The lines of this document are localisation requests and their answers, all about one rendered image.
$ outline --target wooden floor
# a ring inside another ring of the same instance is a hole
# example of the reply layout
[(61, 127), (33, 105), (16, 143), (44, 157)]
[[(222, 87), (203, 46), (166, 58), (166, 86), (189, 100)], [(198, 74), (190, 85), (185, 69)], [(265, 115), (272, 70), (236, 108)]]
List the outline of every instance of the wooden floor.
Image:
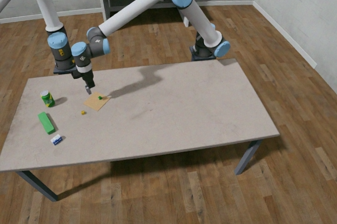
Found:
[[(1, 173), (1, 224), (337, 223), (337, 95), (253, 6), (202, 10), (281, 136), (264, 140), (239, 176), (248, 143), (33, 171), (59, 195), (55, 203)], [(71, 45), (102, 21), (61, 17)], [(0, 24), (0, 149), (27, 79), (53, 74), (44, 29), (43, 20)], [(108, 38), (111, 53), (93, 59), (93, 69), (188, 62), (195, 33), (175, 9), (146, 11)]]

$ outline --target green object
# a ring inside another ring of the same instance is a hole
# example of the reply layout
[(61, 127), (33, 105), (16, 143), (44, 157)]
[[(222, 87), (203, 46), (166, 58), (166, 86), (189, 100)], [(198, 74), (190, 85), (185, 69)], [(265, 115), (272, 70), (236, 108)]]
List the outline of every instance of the green object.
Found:
[(49, 118), (48, 118), (48, 116), (45, 112), (42, 112), (42, 113), (38, 114), (37, 116), (38, 116), (39, 120), (41, 121), (44, 129), (48, 133), (48, 135), (55, 132), (55, 128), (54, 128), (51, 120), (49, 120)]
[(41, 98), (44, 101), (44, 104), (46, 105), (46, 107), (52, 107), (55, 105), (55, 101), (51, 93), (48, 90), (41, 92)]

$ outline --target robotic arm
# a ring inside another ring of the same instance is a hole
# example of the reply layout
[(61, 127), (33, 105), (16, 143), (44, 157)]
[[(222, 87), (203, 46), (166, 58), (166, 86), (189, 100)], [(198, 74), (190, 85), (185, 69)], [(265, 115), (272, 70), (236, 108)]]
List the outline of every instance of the robotic arm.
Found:
[[(0, 12), (10, 0), (0, 0)], [(52, 0), (37, 0), (46, 22), (48, 44), (55, 58), (54, 73), (72, 73), (73, 78), (86, 82), (86, 90), (95, 86), (91, 58), (110, 52), (107, 36), (115, 32), (133, 18), (163, 0), (135, 0), (98, 27), (87, 31), (88, 43), (79, 42), (71, 49), (63, 24), (58, 20)], [(192, 61), (209, 60), (224, 56), (230, 49), (215, 26), (210, 23), (195, 0), (171, 0), (197, 30), (195, 45), (190, 47)]]

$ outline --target blue and white box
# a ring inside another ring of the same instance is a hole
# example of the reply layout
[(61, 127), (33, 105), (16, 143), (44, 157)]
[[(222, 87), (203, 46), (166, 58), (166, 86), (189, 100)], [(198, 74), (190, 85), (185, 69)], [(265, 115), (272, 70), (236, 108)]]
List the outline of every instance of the blue and white box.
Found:
[(53, 139), (51, 139), (51, 142), (54, 145), (58, 144), (60, 141), (62, 141), (62, 137), (60, 135), (56, 135)]

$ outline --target green rectangular block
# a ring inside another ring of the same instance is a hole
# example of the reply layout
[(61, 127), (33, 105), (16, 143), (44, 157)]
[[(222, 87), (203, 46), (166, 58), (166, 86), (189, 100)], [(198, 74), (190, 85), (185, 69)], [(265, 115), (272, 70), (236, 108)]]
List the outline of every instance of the green rectangular block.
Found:
[(39, 120), (41, 121), (44, 129), (48, 133), (48, 135), (55, 132), (55, 128), (54, 128), (51, 120), (49, 120), (49, 118), (48, 118), (48, 116), (45, 112), (42, 112), (42, 113), (38, 114), (37, 116), (38, 116)]

